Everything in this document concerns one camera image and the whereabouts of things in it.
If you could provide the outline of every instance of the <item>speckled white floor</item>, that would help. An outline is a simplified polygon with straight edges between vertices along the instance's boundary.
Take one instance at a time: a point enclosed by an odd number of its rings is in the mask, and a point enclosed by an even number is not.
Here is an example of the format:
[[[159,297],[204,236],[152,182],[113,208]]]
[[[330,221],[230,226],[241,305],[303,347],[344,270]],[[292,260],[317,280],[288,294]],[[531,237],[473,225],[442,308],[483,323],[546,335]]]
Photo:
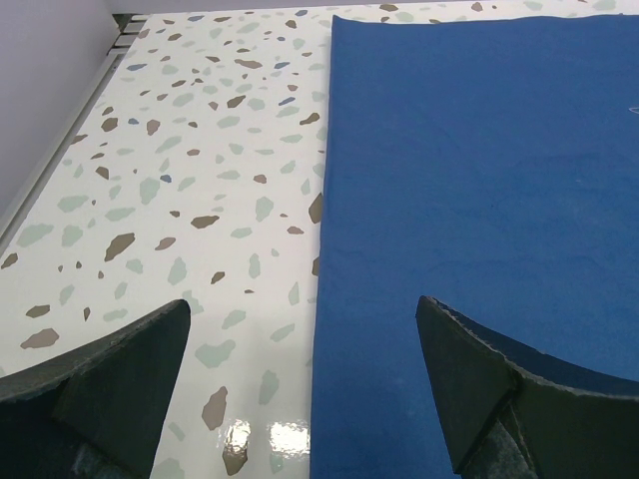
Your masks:
[[[639,4],[153,16],[0,259],[0,374],[183,297],[193,325],[153,477],[308,477],[331,16],[619,12]]]

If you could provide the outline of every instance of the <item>blue cloth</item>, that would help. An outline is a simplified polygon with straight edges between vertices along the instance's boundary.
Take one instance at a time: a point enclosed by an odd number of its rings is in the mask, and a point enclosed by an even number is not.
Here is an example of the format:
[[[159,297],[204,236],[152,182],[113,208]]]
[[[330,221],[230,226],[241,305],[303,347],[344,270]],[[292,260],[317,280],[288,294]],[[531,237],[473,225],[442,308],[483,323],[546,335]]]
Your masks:
[[[639,380],[638,45],[628,16],[334,19],[313,479],[452,477],[422,294]]]

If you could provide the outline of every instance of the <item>light green speck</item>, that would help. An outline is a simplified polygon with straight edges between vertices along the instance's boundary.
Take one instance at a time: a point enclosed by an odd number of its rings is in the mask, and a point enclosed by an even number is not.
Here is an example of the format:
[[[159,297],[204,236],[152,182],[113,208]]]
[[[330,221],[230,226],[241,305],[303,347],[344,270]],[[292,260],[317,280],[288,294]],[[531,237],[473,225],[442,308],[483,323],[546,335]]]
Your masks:
[[[187,103],[191,102],[194,99],[193,93],[184,93],[173,101],[174,107],[184,107]]]
[[[294,115],[299,110],[300,109],[298,107],[284,107],[278,112],[277,117],[281,118],[281,117],[287,117],[288,115]]]
[[[273,334],[271,334],[271,341],[280,342],[289,334],[291,334],[295,329],[296,329],[296,326],[294,323],[281,327],[280,329],[275,331]]]
[[[287,137],[281,137],[280,140],[284,143],[297,143],[302,139],[302,135],[288,135]]]
[[[251,110],[256,112],[257,110],[263,110],[265,103],[263,100],[260,100],[259,98],[251,98],[248,102],[248,105],[249,105],[249,108],[251,108]]]
[[[144,267],[142,266],[142,262],[139,259],[129,259],[127,261],[127,269],[132,272],[136,272],[137,274],[142,274],[144,271]]]
[[[280,168],[280,173],[290,173],[296,168],[296,161],[290,160],[283,167]]]
[[[176,257],[175,261],[173,261],[173,266],[171,266],[171,270],[169,271],[167,281],[175,286],[185,277],[187,277],[187,264],[181,257]]]
[[[192,185],[195,182],[196,182],[195,177],[184,178],[182,181],[180,181],[180,184],[178,185],[178,191],[181,192],[185,190],[186,188],[188,188],[190,185]]]
[[[236,324],[244,321],[246,318],[247,314],[244,311],[235,309],[231,311],[225,318],[224,322],[222,323],[222,329],[229,329],[230,327],[233,327]]]
[[[295,283],[293,287],[291,288],[291,291],[289,291],[289,303],[291,304],[291,306],[295,306],[299,302],[300,302],[300,286],[297,283]]]
[[[156,197],[160,189],[160,182],[154,178],[146,178],[140,183],[140,200],[143,205],[148,205]]]
[[[113,291],[113,296],[116,299],[120,299],[127,292],[127,286],[128,284],[122,281],[120,284],[116,286],[116,290]]]
[[[116,309],[114,311],[105,313],[105,315],[102,317],[105,321],[113,321],[114,319],[122,319],[124,316],[127,315],[128,312],[129,311],[127,311],[126,309]]]
[[[267,218],[273,210],[273,202],[267,197],[261,197],[256,201],[256,220],[261,222]]]
[[[229,359],[231,353],[235,348],[236,342],[232,339],[227,339],[222,344],[217,346],[203,344],[198,349],[196,349],[196,357],[208,368],[218,367],[224,361]]]
[[[76,286],[74,286],[73,284],[69,284],[68,286],[62,288],[62,290],[60,291],[60,305],[64,306],[67,303],[75,288]]]
[[[64,213],[70,213],[89,200],[87,196],[64,197],[58,202],[58,208]]]
[[[252,232],[253,230],[251,230],[250,228],[238,228],[236,230],[233,230],[233,232],[231,233],[231,236],[233,238],[246,238]]]
[[[276,395],[278,389],[280,388],[280,380],[278,376],[272,372],[267,371],[262,376],[262,384],[260,385],[260,398],[258,403],[261,406],[265,406],[271,402],[273,396]]]
[[[193,297],[193,293],[191,292],[190,289],[182,293],[182,298],[191,307],[191,316],[195,316],[196,314],[200,314],[201,312],[204,312],[204,308],[202,307],[198,299],[196,297]]]
[[[235,155],[241,155],[244,151],[244,147],[242,145],[237,145],[235,143],[229,143],[229,148]]]
[[[82,234],[82,230],[78,227],[72,225],[65,227],[62,232],[62,246],[73,246],[82,237]]]
[[[107,220],[111,222],[118,222],[119,220],[123,220],[124,218],[126,218],[135,210],[136,210],[135,208],[115,208],[113,210],[108,211],[105,214],[105,217],[107,218]]]
[[[110,189],[109,190],[109,198],[111,200],[114,200],[116,198],[116,196],[120,193],[121,189],[122,189],[122,187],[120,185],[116,185],[115,187]]]
[[[239,122],[240,122],[240,117],[228,116],[218,121],[218,127],[219,128],[234,127]]]
[[[252,254],[249,258],[249,276],[255,279],[260,275],[260,257],[257,254]]]
[[[303,182],[300,190],[302,190],[303,195],[308,195],[311,192],[311,182],[309,180]]]
[[[167,138],[162,145],[156,150],[156,153],[163,153],[167,150],[172,149],[176,145],[180,145],[182,143],[182,137],[169,137]]]

